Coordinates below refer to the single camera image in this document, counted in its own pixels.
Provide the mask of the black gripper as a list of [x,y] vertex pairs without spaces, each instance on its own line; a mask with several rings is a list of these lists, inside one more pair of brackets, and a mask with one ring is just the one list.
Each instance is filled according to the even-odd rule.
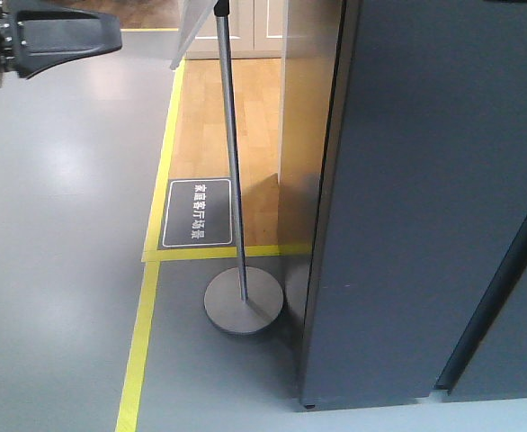
[[5,72],[29,79],[49,68],[122,48],[120,20],[67,7],[0,1],[0,87]]

